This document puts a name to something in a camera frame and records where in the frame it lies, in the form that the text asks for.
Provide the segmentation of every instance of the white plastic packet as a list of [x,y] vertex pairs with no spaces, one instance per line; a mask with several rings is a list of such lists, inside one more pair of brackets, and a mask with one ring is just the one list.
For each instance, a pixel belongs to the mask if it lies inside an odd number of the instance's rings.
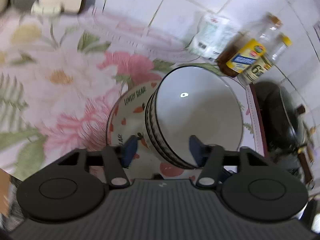
[[238,28],[230,19],[217,14],[206,14],[188,50],[214,61],[237,32]]

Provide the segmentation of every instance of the red table edge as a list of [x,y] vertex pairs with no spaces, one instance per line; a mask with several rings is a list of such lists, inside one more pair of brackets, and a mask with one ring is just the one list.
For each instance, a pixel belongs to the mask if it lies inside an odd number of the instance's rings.
[[253,84],[250,84],[250,89],[251,89],[251,93],[252,93],[252,96],[253,96],[254,105],[255,105],[255,107],[256,107],[256,111],[257,111],[257,115],[258,115],[259,127],[260,127],[260,132],[261,132],[261,138],[262,138],[264,156],[265,156],[265,157],[269,157],[268,148],[267,148],[267,141],[266,141],[266,134],[265,134],[264,128],[263,128],[262,116],[261,116],[261,112],[260,112],[260,108],[259,108],[259,104],[258,104],[257,93],[256,93],[256,90],[255,90]]

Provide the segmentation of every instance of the ribbed black surface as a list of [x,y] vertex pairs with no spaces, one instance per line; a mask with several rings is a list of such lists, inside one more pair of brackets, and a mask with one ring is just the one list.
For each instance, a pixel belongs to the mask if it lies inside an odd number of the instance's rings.
[[135,180],[113,190],[99,209],[65,224],[26,220],[14,240],[311,240],[314,233],[294,219],[277,224],[243,220],[212,191],[189,180]]

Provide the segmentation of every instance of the tablecloth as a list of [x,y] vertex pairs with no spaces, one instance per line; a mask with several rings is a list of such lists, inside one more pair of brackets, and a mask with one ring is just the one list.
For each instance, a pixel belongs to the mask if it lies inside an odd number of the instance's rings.
[[[183,64],[223,76],[173,36],[110,12],[7,13],[0,41],[0,168],[21,180],[74,148],[101,150],[114,103],[135,85]],[[253,95],[242,88],[242,145],[263,154]]]

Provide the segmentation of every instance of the yellow label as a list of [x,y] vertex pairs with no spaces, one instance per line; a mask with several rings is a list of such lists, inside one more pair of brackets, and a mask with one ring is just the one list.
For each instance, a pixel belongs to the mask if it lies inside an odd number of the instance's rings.
[[265,52],[266,49],[261,43],[257,42],[255,39],[251,39],[226,63],[226,65],[232,70],[241,73]]
[[250,82],[259,78],[263,73],[272,67],[272,63],[264,56],[259,58],[254,64],[247,68],[243,74],[244,77]]

